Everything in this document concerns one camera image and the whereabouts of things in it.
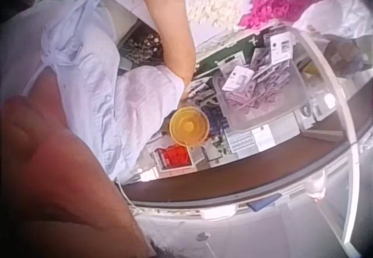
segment label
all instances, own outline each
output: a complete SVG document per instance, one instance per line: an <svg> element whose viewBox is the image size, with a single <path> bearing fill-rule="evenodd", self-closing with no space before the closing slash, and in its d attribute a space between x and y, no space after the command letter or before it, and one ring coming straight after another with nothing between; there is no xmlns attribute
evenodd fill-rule
<svg viewBox="0 0 373 258"><path fill-rule="evenodd" d="M270 51L272 65L281 63L293 58L293 44L291 33L286 32L270 38Z"/></svg>
<svg viewBox="0 0 373 258"><path fill-rule="evenodd" d="M230 76L228 77L226 83L224 84L222 90L224 91L241 91L249 83L254 71L236 66Z"/></svg>

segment plastic container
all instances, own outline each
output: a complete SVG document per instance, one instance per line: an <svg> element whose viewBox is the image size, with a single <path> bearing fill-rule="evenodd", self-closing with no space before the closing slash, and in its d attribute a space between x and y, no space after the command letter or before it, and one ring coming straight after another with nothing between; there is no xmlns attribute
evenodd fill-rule
<svg viewBox="0 0 373 258"><path fill-rule="evenodd" d="M179 109L170 121L170 135L181 146L199 146L207 138L210 123L207 116L196 107Z"/></svg>
<svg viewBox="0 0 373 258"><path fill-rule="evenodd" d="M273 109L261 116L253 117L251 111L241 109L239 111L232 109L228 104L219 85L219 77L221 73L216 73L213 76L213 84L217 93L217 100L221 107L223 115L227 118L229 126L237 132L245 132L253 128L268 124L281 116L285 116L294 110L302 107L308 101L307 89L304 81L293 61L290 61L288 68L290 73L290 82L282 90L284 95L284 103L278 108Z"/></svg>

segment white label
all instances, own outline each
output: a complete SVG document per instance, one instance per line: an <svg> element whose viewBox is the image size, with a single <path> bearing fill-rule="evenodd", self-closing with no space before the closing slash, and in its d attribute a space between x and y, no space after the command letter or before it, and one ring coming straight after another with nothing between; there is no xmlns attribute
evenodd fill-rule
<svg viewBox="0 0 373 258"><path fill-rule="evenodd" d="M291 33L286 32L270 38L270 51L272 65L293 58L293 43Z"/></svg>
<svg viewBox="0 0 373 258"><path fill-rule="evenodd" d="M268 124L254 129L252 131L252 134L260 152L276 146L275 140L272 136L272 132Z"/></svg>
<svg viewBox="0 0 373 258"><path fill-rule="evenodd" d="M240 91L249 83L253 75L253 70L236 66L222 89L224 91Z"/></svg>

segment white cloth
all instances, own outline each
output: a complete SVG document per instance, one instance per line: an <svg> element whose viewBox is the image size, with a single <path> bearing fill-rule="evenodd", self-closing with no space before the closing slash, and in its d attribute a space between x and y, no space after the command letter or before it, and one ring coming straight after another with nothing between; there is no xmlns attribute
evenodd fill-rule
<svg viewBox="0 0 373 258"><path fill-rule="evenodd" d="M3 26L2 104L27 95L46 66L57 75L70 130L114 179L129 179L140 151L174 109L183 81L166 67L117 79L119 53L101 0L43 0Z"/></svg>

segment clear plastic box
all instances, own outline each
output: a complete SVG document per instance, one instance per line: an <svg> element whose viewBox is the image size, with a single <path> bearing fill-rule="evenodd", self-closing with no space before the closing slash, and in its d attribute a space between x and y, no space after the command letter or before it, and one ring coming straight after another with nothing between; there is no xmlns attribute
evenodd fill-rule
<svg viewBox="0 0 373 258"><path fill-rule="evenodd" d="M221 90L222 86L219 84L221 73L216 73L213 76L213 85L221 111L227 118L229 126L237 132L245 132L268 124L302 107L308 101L308 94L303 78L293 61L290 61L288 72L290 73L290 82L282 91L284 98L282 105L261 115L255 115L252 111L247 111L246 109L239 111L232 109L227 104Z"/></svg>

